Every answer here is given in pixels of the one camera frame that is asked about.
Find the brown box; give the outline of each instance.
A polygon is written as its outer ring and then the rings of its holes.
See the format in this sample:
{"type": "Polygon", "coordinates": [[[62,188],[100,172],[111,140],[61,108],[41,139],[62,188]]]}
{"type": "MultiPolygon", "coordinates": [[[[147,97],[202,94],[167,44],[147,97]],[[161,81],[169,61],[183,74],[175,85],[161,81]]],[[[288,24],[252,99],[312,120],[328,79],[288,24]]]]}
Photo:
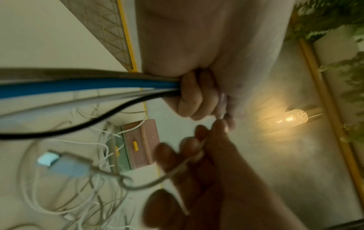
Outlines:
{"type": "MultiPolygon", "coordinates": [[[[122,130],[133,128],[142,121],[121,126],[122,130]]],[[[155,120],[146,120],[140,127],[123,133],[125,148],[130,166],[137,169],[154,163],[153,151],[159,144],[159,136],[155,120]]]]}

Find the blue cable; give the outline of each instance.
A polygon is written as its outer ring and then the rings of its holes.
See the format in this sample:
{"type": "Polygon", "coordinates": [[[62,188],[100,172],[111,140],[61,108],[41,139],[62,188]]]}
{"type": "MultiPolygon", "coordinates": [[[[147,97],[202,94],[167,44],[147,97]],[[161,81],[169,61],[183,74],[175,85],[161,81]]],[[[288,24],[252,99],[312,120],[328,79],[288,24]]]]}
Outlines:
{"type": "Polygon", "coordinates": [[[179,89],[179,82],[151,81],[123,78],[67,79],[56,81],[17,83],[0,85],[0,99],[105,88],[155,88],[179,89]]]}

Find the black cable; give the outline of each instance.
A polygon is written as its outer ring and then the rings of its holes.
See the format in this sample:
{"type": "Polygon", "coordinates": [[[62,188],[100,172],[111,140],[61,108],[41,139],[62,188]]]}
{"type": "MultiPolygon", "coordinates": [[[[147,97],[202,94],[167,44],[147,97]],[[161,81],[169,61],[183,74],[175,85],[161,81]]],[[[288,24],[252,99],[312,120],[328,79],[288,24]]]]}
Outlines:
{"type": "Polygon", "coordinates": [[[73,127],[61,129],[61,130],[55,130],[55,131],[47,131],[47,132],[41,132],[41,133],[0,133],[0,140],[25,140],[25,139],[39,139],[39,138],[50,138],[54,136],[60,136],[68,133],[73,133],[85,128],[88,128],[92,125],[95,125],[97,123],[100,123],[103,120],[108,119],[109,117],[115,115],[116,113],[120,112],[121,110],[124,110],[132,105],[135,105],[140,102],[160,98],[160,97],[173,97],[180,95],[180,91],[168,91],[168,92],[161,92],[156,93],[152,95],[147,95],[144,97],[140,97],[134,100],[131,100],[129,102],[126,102],[104,114],[102,114],[99,117],[96,117],[92,120],[89,120],[86,123],[76,125],[73,127]]]}

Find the yellow edge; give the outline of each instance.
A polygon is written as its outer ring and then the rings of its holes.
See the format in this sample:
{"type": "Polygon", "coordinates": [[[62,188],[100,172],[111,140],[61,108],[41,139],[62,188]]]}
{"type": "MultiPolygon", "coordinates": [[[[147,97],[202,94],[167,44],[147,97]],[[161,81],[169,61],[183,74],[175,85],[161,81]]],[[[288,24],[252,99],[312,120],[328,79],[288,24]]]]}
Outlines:
{"type": "Polygon", "coordinates": [[[122,26],[124,28],[126,43],[128,44],[130,59],[133,64],[133,69],[129,70],[129,72],[137,72],[138,71],[137,63],[135,61],[134,51],[133,51],[132,43],[130,41],[129,30],[128,30],[128,26],[126,25],[126,20],[125,20],[125,16],[124,16],[124,10],[122,9],[121,0],[118,0],[118,7],[119,7],[122,26]]]}
{"type": "Polygon", "coordinates": [[[326,107],[327,115],[331,122],[331,125],[336,134],[337,141],[341,148],[341,152],[344,156],[346,164],[349,168],[350,175],[353,179],[355,188],[359,194],[359,198],[362,204],[362,208],[364,209],[364,192],[362,187],[362,177],[359,172],[358,165],[355,160],[354,153],[352,151],[351,146],[348,143],[344,143],[340,140],[340,137],[346,136],[346,132],[343,129],[343,123],[340,117],[339,110],[335,103],[335,100],[331,94],[331,91],[324,80],[324,76],[318,71],[320,64],[317,61],[317,56],[314,48],[303,38],[299,39],[299,44],[303,55],[306,59],[307,65],[310,69],[312,78],[315,82],[316,88],[321,96],[322,101],[326,107]]]}

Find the cable connector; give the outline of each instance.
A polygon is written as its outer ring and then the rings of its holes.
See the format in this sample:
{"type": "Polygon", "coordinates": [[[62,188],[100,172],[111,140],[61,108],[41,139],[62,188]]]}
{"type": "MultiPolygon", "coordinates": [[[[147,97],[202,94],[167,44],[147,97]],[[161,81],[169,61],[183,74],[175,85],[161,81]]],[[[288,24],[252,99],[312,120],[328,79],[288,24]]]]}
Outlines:
{"type": "Polygon", "coordinates": [[[83,177],[91,173],[92,160],[71,153],[48,151],[38,158],[38,164],[48,171],[70,177],[83,177]]]}

